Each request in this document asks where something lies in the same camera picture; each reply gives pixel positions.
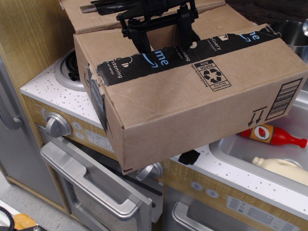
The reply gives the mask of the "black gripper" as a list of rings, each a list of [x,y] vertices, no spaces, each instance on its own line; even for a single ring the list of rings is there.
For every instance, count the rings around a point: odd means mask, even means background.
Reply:
[[[116,19],[122,25],[123,36],[132,39],[139,53],[151,52],[147,32],[177,25],[181,46],[187,50],[192,45],[192,23],[198,18],[193,0],[141,0]]]

